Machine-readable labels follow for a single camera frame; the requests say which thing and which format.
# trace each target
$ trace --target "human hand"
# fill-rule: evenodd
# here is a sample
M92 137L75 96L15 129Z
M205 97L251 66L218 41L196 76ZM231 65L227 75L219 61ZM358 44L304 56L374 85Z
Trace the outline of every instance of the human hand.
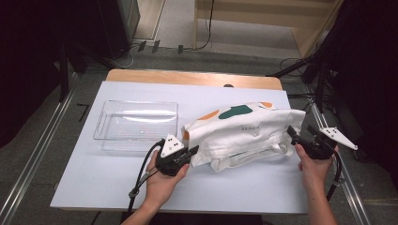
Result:
M300 144L296 144L295 148L301 159L298 168L303 172L302 183L306 191L324 192L325 179L333 159L311 159Z
M157 172L155 168L156 156L159 151L154 151L152 159L146 167L146 170L151 171L152 176L146 180L146 195L144 203L151 205L152 207L157 207L158 209L164 205L172 195L176 184L185 177L187 170L190 165L185 164L178 172L176 176L163 175L161 172Z

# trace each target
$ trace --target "canvas bag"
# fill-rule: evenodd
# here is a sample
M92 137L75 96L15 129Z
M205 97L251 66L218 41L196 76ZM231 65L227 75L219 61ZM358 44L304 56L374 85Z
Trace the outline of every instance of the canvas bag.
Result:
M235 105L211 112L183 127L183 142L199 145L193 167L210 162L215 172L293 151L288 126L300 132L305 112L278 110L269 102Z

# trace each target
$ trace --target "white table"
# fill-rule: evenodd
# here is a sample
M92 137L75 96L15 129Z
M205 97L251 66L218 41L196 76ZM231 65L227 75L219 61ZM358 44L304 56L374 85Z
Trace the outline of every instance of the white table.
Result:
M190 121L233 104L271 101L290 108L280 90L200 85L103 82L51 202L66 210L126 211L128 194L143 163L143 153L104 151L94 140L105 100L173 101L178 103L178 133ZM299 158L277 156L214 172L208 164L190 168L162 212L307 213L298 170ZM133 208L145 196L142 186Z

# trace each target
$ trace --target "gray floor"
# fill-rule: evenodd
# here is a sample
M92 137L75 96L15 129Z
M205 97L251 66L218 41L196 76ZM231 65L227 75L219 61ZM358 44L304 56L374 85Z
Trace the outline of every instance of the gray floor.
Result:
M160 48L151 53L151 47L143 52L133 52L134 63L130 68L171 69L188 71L211 71L263 76L278 71L280 59L255 56L242 56L214 52L184 52L177 54L176 49ZM83 128L84 120L79 122L84 108L78 103L92 104L100 83L106 78L108 70L87 59L88 71L80 75L69 107L55 132L46 154L34 176L11 224L90 224L96 212L73 212L50 208L54 195L54 186L59 182L65 170L74 144ZM119 59L117 63L127 65L130 57ZM288 94L302 93L303 85L294 77L283 77L283 89ZM13 184L18 179L26 161L45 129L57 105L59 89L47 97L42 106L25 124L18 136L0 149L0 203L4 203ZM302 109L306 99L291 99L294 109ZM339 121L328 112L330 126L340 126ZM314 124L309 113L303 126ZM342 148L342 156L355 185L362 197L372 224L398 224L398 194L390 180L390 175L375 163L360 163L352 157L349 149ZM330 201L331 207L340 224L356 224L344 192L338 188ZM96 224L118 224L120 213L102 213ZM305 215L263 215L263 219L275 225L307 224Z

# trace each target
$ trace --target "floor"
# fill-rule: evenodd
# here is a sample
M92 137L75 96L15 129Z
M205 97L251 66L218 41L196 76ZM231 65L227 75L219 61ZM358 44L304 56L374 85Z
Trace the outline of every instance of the floor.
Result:
M175 9L176 5L173 4L176 4L176 2L176 0L166 1L165 10L162 14L163 19L168 16L172 18L171 15L174 12L170 12L167 9ZM183 2L180 3L181 5L191 4L191 1L179 2ZM156 53L151 52L152 47L148 41L148 46L142 52L133 49L131 54L127 53L116 62L120 65L131 64L127 68L211 71L264 76L279 71L281 66L284 68L286 65L295 62L295 60L284 61L284 58L299 57L299 52L295 49L291 36L281 27L268 27L268 36L265 37L265 39L269 40L267 44L261 41L261 37L264 37L264 35L250 37L258 39L259 42L254 41L253 43L263 44L261 48L251 47L251 45L246 45L245 42L240 42L248 40L249 37L249 33L242 33L240 30L233 32L237 35L236 39L232 35L228 36L231 38L230 42L232 42L232 45L226 44L228 41L224 42L222 38L224 35L214 35L214 39L212 39L213 47L210 50L201 52L185 51L182 54L177 54L177 44L191 45L191 38L189 37L191 34L189 27L191 26L188 25L190 22L185 20L175 21L174 24L185 24L186 30L180 29L179 26L174 33L171 32L171 25L164 23L166 23L166 20L161 20L156 35L156 39L161 40L161 47ZM232 30L243 29L235 28L233 24L230 25ZM216 27L217 25L214 25L215 32L219 30ZM225 31L223 32L232 31L226 27L224 28ZM279 39L278 36L283 36L280 42L276 41ZM74 144L79 138L84 125L84 107L80 105L90 105L93 102L101 82L106 78L109 71L90 58L86 58L86 61L89 65L87 72L77 75L78 80L74 94L65 114L34 171L34 176L29 182L30 185L24 190L23 198L20 202L16 202L18 207L14 212L15 214L13 214L12 220L4 224L90 224L95 217L97 213L95 211L74 212L49 207L56 185L62 177ZM286 75L281 78L283 89L288 94L302 93L304 91L303 84L297 77L300 72L295 71L293 73L294 76ZM59 89L57 88L45 99L35 114L31 116L18 136L0 149L1 204L6 202L9 192L23 172L26 162L34 153L41 134L58 106L58 98ZM303 109L307 104L307 99L291 99L290 103L294 109ZM327 112L327 118L331 126L340 126L339 120L331 112ZM306 116L305 125L313 123L314 116L309 113ZM342 156L355 187L363 200L371 224L398 224L398 217L396 216L398 211L398 193L390 180L389 174L372 161L368 163L356 161L352 151L349 149L343 148ZM330 205L339 224L356 224L355 217L351 212L342 188L337 188ZM118 212L102 212L96 224L118 224L120 216ZM306 215L263 215L263 220L263 224L274 225L308 224Z

